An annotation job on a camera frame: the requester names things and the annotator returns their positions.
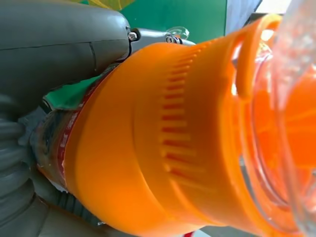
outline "green wall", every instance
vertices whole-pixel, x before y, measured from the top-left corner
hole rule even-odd
[[[225,34],[226,0],[136,0],[121,12],[132,28],[183,26],[189,40],[198,43]]]

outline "metal clamp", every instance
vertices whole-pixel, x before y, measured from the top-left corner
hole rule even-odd
[[[153,31],[142,28],[135,28],[128,34],[130,41],[130,54],[133,54],[140,49],[149,46],[153,43],[166,42],[177,43],[183,45],[195,45],[193,42],[174,37],[169,32]]]

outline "orange cylindrical attachment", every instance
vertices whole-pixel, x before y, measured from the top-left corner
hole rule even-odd
[[[244,181],[231,93],[235,47],[244,43],[238,68],[247,70],[256,52],[251,38],[259,45],[259,32],[279,21],[268,16],[192,47],[158,43],[127,59],[74,125],[64,160],[67,188],[101,220],[137,236],[205,225],[281,235],[259,214]],[[243,99],[251,72],[241,73],[246,82],[237,78]]]

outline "metal screw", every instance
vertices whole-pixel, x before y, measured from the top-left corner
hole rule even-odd
[[[173,43],[174,42],[174,39],[172,36],[167,36],[166,37],[166,42],[167,43]]]
[[[128,34],[128,38],[130,41],[135,41],[137,39],[137,34],[135,32],[130,32]]]

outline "transparent plastic cup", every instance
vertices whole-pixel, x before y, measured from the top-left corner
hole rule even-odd
[[[262,213],[278,229],[308,236],[316,233],[315,9],[314,0],[293,0],[269,39],[272,53],[253,83],[250,134],[242,135],[250,140],[244,144],[251,160],[246,166],[255,169],[250,182]],[[267,200],[284,214],[272,214]]]

